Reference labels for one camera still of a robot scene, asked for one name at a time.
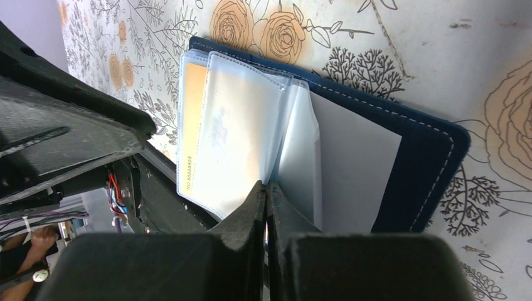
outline flower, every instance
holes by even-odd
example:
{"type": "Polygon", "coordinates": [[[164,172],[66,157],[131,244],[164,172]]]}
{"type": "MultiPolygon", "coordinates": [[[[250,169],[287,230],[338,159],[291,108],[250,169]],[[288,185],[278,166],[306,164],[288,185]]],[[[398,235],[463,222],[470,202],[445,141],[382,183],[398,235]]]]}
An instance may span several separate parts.
{"type": "Polygon", "coordinates": [[[220,43],[247,49],[252,40],[253,16],[244,0],[221,0],[211,18],[211,38],[220,43]]]}
{"type": "Polygon", "coordinates": [[[125,28],[125,23],[123,21],[120,21],[119,27],[118,27],[118,37],[120,38],[120,43],[124,44],[125,40],[127,39],[126,36],[127,30],[125,28]]]}
{"type": "Polygon", "coordinates": [[[122,70],[120,70],[118,57],[114,53],[109,56],[109,74],[115,88],[120,90],[122,88],[122,70]]]}
{"type": "Polygon", "coordinates": [[[484,105],[489,165],[501,178],[532,189],[532,61],[508,73],[484,105]]]}
{"type": "Polygon", "coordinates": [[[59,17],[61,19],[61,27],[68,21],[67,5],[63,2],[59,5],[59,17]]]}
{"type": "Polygon", "coordinates": [[[133,67],[131,67],[131,61],[126,58],[122,63],[122,76],[128,86],[133,85],[133,67]]]}
{"type": "Polygon", "coordinates": [[[261,56],[294,64],[301,54],[305,32],[293,13],[273,13],[253,27],[253,41],[261,56]]]}

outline navy blue cover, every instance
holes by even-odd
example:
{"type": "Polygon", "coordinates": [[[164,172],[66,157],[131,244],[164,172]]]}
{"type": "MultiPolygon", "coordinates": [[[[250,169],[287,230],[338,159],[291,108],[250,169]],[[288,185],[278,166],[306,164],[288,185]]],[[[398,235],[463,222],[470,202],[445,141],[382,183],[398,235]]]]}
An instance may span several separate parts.
{"type": "Polygon", "coordinates": [[[195,36],[190,39],[190,48],[217,51],[251,65],[291,74],[308,82],[312,92],[401,135],[399,151],[371,232],[421,232],[425,229],[469,148],[471,140],[464,128],[298,67],[214,41],[195,36]]]}

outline white stitching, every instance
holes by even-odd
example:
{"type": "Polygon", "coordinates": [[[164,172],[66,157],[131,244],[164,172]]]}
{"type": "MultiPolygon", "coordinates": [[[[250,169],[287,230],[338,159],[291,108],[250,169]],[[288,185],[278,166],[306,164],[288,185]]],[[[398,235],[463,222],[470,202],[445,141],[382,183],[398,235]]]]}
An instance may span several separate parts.
{"type": "MultiPolygon", "coordinates": [[[[383,108],[381,108],[381,107],[376,107],[375,105],[372,105],[371,103],[367,103],[367,102],[364,101],[364,100],[360,100],[360,99],[357,99],[357,98],[351,97],[351,96],[349,96],[349,95],[346,95],[346,94],[340,93],[340,92],[335,91],[335,90],[333,90],[333,89],[331,89],[331,88],[325,87],[325,86],[323,86],[323,85],[321,85],[321,84],[319,84],[319,83],[313,82],[313,81],[311,81],[311,80],[308,79],[308,78],[302,77],[301,75],[297,75],[297,74],[294,74],[294,73],[292,73],[292,72],[285,71],[285,70],[279,70],[279,69],[276,69],[276,68],[272,68],[272,67],[269,67],[269,66],[266,66],[266,65],[262,65],[262,64],[259,64],[259,63],[256,63],[256,62],[252,62],[252,61],[250,61],[250,60],[246,60],[245,58],[239,58],[239,57],[237,57],[237,56],[235,56],[235,55],[231,55],[231,54],[229,54],[229,53],[227,53],[227,52],[224,52],[224,51],[220,51],[220,50],[214,49],[214,48],[212,48],[212,47],[209,47],[209,46],[203,45],[203,44],[201,44],[201,43],[192,42],[192,44],[193,44],[193,45],[200,45],[200,46],[203,46],[203,47],[205,47],[205,48],[211,49],[211,50],[213,50],[213,51],[222,52],[222,53],[224,53],[225,55],[232,56],[232,57],[236,58],[237,60],[247,61],[248,63],[254,64],[254,65],[258,65],[258,66],[261,66],[261,67],[264,67],[264,68],[268,68],[268,69],[272,69],[272,70],[277,70],[277,71],[280,71],[280,72],[284,72],[284,73],[288,73],[288,74],[294,75],[295,77],[301,77],[301,78],[304,78],[307,82],[311,82],[311,83],[313,83],[313,84],[315,84],[315,85],[317,85],[317,86],[319,86],[319,87],[321,87],[321,88],[323,88],[323,89],[325,89],[325,90],[329,90],[329,91],[331,91],[331,92],[334,92],[334,93],[337,93],[337,94],[341,94],[342,96],[347,97],[347,98],[349,98],[349,99],[353,99],[353,100],[355,100],[355,101],[357,101],[357,102],[361,102],[361,103],[368,104],[370,107],[374,107],[374,108],[378,108],[378,109],[380,109],[380,110],[383,110],[383,108]]],[[[387,113],[391,113],[392,115],[399,115],[398,113],[393,112],[393,111],[391,112],[391,111],[388,111],[388,110],[385,110],[385,109],[384,109],[384,111],[387,112],[387,113]]],[[[407,119],[407,120],[409,120],[409,121],[411,121],[411,122],[416,122],[416,123],[418,123],[418,124],[421,124],[421,125],[424,125],[424,126],[430,128],[430,129],[434,129],[434,130],[436,130],[437,132],[440,132],[440,133],[444,134],[445,136],[447,136],[447,138],[449,138],[449,141],[450,141],[450,149],[449,149],[449,153],[447,153],[447,158],[445,159],[445,162],[444,162],[444,165],[443,165],[442,169],[441,169],[440,172],[438,173],[438,176],[436,177],[436,180],[435,180],[434,183],[432,184],[432,188],[431,188],[430,191],[428,192],[428,195],[427,195],[427,197],[425,198],[425,201],[424,201],[423,204],[421,205],[421,208],[419,209],[419,212],[417,213],[415,219],[414,219],[413,222],[412,222],[412,225],[410,226],[409,231],[412,231],[412,228],[414,227],[415,223],[417,222],[417,219],[419,219],[419,216],[421,215],[421,212],[423,212],[423,209],[425,208],[425,205],[427,204],[428,199],[429,199],[430,196],[432,195],[432,191],[434,191],[434,188],[436,187],[436,184],[437,184],[438,181],[440,180],[440,177],[441,177],[442,173],[444,172],[445,168],[447,167],[447,163],[449,162],[449,158],[450,158],[450,156],[451,156],[451,154],[452,154],[452,151],[454,150],[454,140],[453,140],[453,138],[449,135],[449,133],[447,133],[447,132],[445,132],[445,131],[443,131],[443,130],[438,129],[438,128],[434,127],[433,125],[426,124],[425,122],[417,121],[417,120],[412,119],[412,118],[410,118],[410,117],[408,117],[408,116],[404,116],[404,115],[399,115],[399,116],[401,116],[401,117],[403,117],[404,119],[407,119]]]]}

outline floral tablecloth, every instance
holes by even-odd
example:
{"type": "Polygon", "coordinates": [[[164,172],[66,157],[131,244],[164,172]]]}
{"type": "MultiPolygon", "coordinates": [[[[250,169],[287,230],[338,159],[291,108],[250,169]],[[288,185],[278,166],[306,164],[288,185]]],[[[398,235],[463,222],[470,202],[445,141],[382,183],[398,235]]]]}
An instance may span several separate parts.
{"type": "Polygon", "coordinates": [[[149,113],[176,160],[192,35],[452,120],[472,147],[428,233],[478,300],[532,300],[532,6],[527,0],[59,0],[69,72],[149,113]]]}

